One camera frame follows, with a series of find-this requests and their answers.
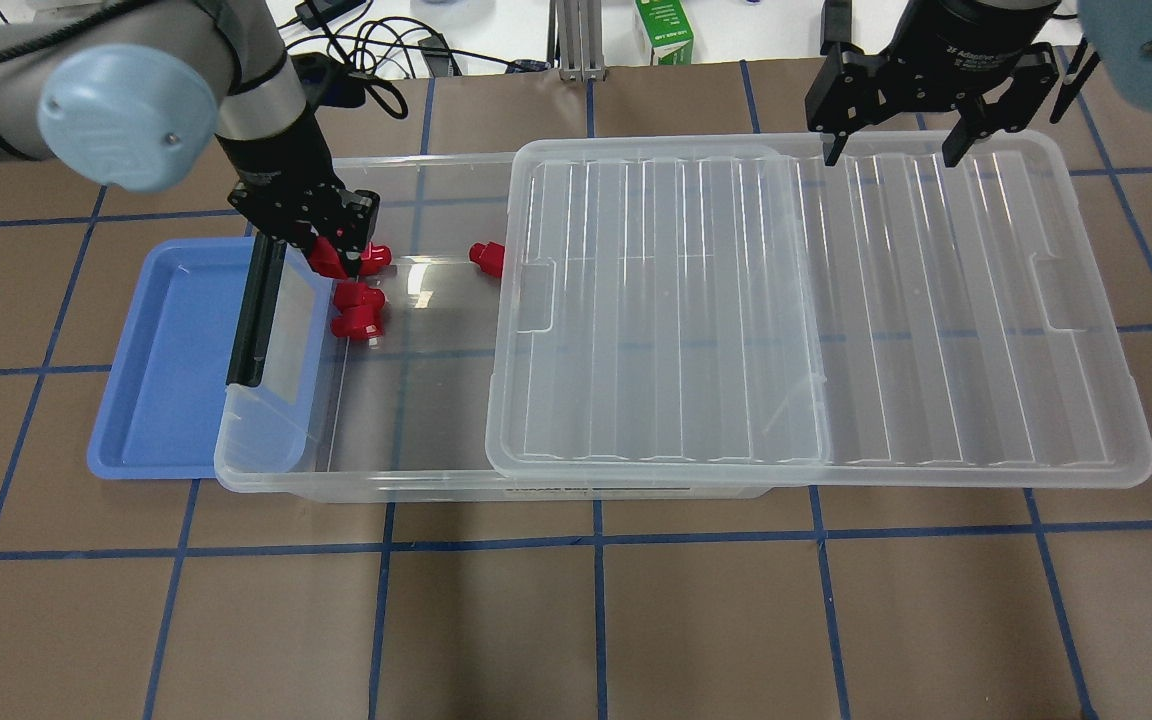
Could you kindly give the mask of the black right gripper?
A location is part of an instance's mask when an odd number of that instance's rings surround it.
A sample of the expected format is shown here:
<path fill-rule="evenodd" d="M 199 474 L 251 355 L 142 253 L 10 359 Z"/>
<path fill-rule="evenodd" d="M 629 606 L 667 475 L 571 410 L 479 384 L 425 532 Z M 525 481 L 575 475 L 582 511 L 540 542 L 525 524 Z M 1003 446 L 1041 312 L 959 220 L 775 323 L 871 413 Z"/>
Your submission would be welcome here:
<path fill-rule="evenodd" d="M 852 3 L 831 3 L 831 45 L 805 96 L 806 126 L 835 167 L 846 142 L 879 118 L 956 111 L 941 145 L 955 168 L 973 143 L 1020 132 L 1060 77 L 1055 51 L 1037 36 L 1056 1 L 909 1 L 877 54 L 852 41 Z"/>

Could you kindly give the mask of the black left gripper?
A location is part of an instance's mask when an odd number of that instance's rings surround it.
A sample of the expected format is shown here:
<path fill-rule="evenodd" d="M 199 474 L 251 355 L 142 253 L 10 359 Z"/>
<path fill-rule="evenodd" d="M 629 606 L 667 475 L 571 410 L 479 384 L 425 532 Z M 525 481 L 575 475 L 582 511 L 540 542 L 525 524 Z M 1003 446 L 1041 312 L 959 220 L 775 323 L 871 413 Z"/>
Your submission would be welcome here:
<path fill-rule="evenodd" d="M 264 138 L 217 137 L 238 182 L 227 196 L 256 232 L 305 255 L 326 236 L 343 278 L 364 275 L 380 195 L 353 190 L 338 176 L 314 109 L 302 109 Z"/>

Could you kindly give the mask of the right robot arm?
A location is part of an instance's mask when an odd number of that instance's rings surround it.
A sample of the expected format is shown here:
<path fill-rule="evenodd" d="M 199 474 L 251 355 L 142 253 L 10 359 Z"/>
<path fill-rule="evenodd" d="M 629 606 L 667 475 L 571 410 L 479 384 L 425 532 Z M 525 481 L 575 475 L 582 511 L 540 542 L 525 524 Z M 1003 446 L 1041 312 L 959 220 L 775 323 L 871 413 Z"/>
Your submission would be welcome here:
<path fill-rule="evenodd" d="M 890 41 L 869 54 L 852 41 L 852 3 L 826 1 L 823 65 L 804 100 L 806 127 L 826 137 L 824 161 L 836 164 L 855 132 L 890 118 L 954 113 L 941 154 L 955 167 L 975 143 L 1023 131 L 1046 103 L 1059 122 L 1100 68 L 1152 113 L 1152 1 L 1082 1 L 1066 69 L 1039 41 L 1058 14 L 1056 1 L 909 1 Z"/>

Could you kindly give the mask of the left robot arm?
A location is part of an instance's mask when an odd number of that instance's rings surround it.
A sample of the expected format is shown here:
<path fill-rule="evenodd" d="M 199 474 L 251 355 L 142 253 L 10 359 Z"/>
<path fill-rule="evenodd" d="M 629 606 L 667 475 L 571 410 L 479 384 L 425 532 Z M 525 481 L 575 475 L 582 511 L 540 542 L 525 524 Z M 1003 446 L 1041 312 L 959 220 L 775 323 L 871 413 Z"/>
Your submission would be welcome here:
<path fill-rule="evenodd" d="M 335 172 L 316 104 L 262 1 L 105 1 L 0 26 L 0 164 L 63 161 L 129 192 L 169 190 L 210 143 L 256 232 L 325 276 L 364 273 L 380 206 Z"/>

